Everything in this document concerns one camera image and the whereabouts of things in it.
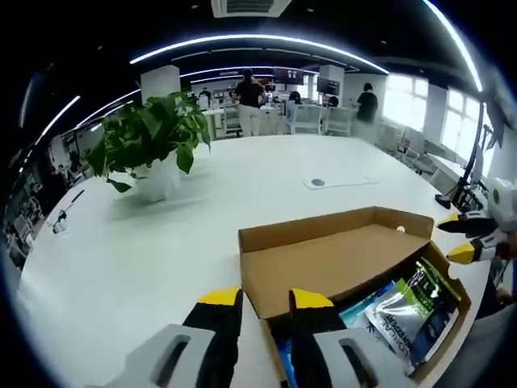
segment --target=window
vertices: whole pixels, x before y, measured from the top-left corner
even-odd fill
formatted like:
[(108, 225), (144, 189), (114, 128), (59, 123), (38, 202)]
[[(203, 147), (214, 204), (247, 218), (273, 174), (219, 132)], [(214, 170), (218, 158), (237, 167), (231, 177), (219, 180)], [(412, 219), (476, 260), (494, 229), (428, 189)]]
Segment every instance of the window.
[(428, 90), (429, 83), (426, 79), (390, 74), (382, 115), (422, 132), (426, 118)]
[(479, 101), (459, 91), (448, 92), (448, 109), (441, 143), (468, 161), (476, 139)]

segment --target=monitor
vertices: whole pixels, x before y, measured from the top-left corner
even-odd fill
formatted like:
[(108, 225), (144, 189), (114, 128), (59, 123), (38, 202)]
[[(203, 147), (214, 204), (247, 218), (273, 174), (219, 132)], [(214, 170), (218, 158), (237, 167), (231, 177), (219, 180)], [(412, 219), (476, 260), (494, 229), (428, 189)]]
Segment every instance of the monitor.
[(316, 90), (324, 95), (339, 95), (339, 82), (318, 77)]
[(284, 83), (286, 85), (303, 85), (304, 73), (299, 70), (290, 69), (273, 69), (273, 75), (276, 83)]

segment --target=white table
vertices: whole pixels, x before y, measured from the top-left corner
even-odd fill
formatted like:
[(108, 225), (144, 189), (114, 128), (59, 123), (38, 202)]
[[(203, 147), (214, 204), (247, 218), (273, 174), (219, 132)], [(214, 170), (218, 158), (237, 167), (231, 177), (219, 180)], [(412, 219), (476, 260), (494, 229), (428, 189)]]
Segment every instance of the white table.
[(433, 161), (435, 166), (446, 174), (449, 178), (455, 180), (456, 182), (460, 180), (465, 173), (465, 169), (458, 163), (451, 162), (446, 158), (442, 158), (437, 155), (427, 154), (427, 156)]
[(427, 154), (427, 156), (436, 166), (436, 171), (429, 178), (429, 183), (435, 186), (442, 194), (451, 195), (460, 177), (465, 173), (464, 168), (458, 163), (451, 162), (440, 156), (433, 154)]
[[(368, 175), (378, 184), (308, 190), (302, 180)], [(105, 384), (124, 358), (169, 323), (181, 323), (203, 294), (239, 285), (237, 230), (379, 205), (441, 221), (452, 213), (437, 191), (375, 147), (354, 138), (312, 135), (245, 137), (199, 147), (174, 200), (142, 205), (100, 179), (70, 190), (69, 234), (45, 226), (27, 258), (19, 300), (48, 365), (68, 386)], [(463, 237), (435, 229), (444, 251)], [(432, 386), (472, 326), (489, 264), (452, 265), (472, 299), (453, 345), (421, 386)], [(233, 387), (279, 386), (259, 320), (245, 297)]]

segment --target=cardboard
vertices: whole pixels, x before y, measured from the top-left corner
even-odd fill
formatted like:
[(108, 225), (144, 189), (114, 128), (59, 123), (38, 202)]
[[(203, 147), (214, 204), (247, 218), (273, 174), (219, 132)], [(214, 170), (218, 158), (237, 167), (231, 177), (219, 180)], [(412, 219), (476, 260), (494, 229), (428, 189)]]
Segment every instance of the cardboard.
[(451, 332), (412, 378), (420, 382), (429, 374), (470, 307), (462, 284), (449, 279), (449, 262), (431, 242), (433, 224), (429, 217), (371, 207), (239, 230), (242, 288), (264, 320), (264, 334), (281, 381), (286, 377), (267, 321), (289, 312), (290, 289), (342, 301), (414, 261), (419, 250), (461, 295), (460, 316)]

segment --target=box flap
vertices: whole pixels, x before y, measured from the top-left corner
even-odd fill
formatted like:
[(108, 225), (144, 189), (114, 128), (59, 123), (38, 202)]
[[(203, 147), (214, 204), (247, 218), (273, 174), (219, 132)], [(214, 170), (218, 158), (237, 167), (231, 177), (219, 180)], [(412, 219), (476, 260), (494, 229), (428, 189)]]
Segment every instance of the box flap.
[(373, 207), (240, 230), (242, 286), (260, 318), (285, 314), (290, 289), (353, 290), (427, 244), (432, 227), (429, 217)]

